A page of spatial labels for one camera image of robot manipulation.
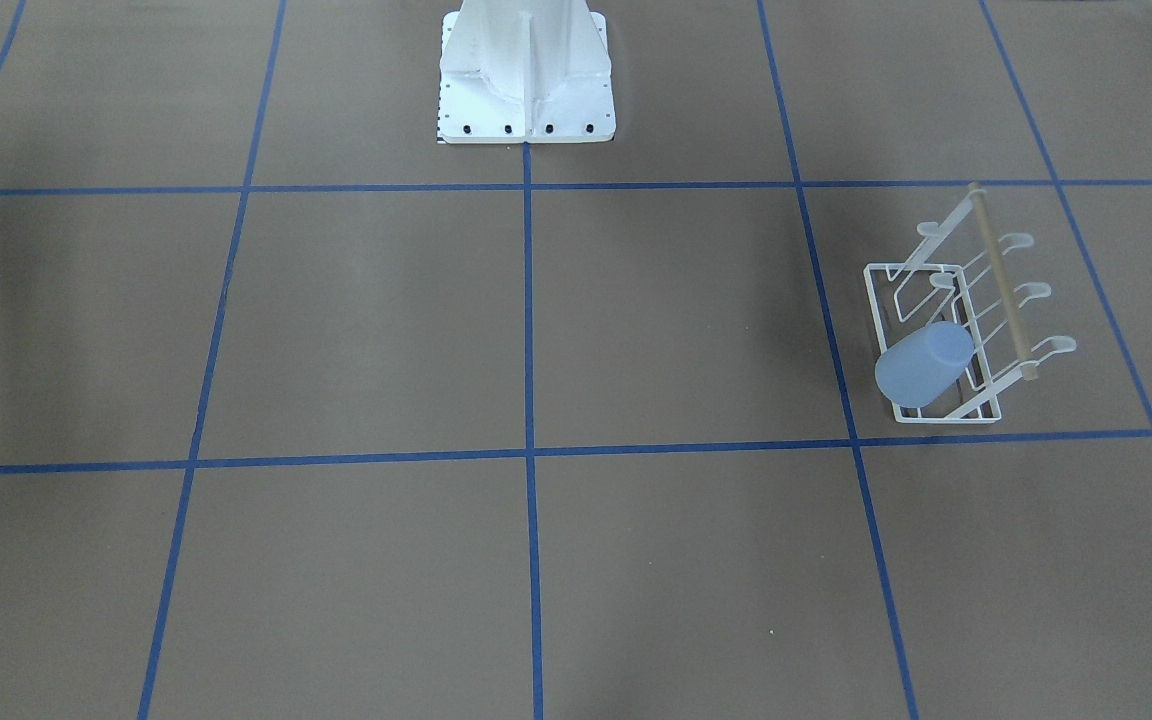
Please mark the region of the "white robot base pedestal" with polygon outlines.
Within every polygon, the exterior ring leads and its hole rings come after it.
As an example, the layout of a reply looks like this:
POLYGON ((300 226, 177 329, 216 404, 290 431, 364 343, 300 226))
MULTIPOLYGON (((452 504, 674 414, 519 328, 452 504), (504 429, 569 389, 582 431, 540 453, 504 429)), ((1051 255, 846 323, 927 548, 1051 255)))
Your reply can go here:
POLYGON ((617 132, 607 18, 585 1, 444 14, 435 141, 602 143, 617 132))

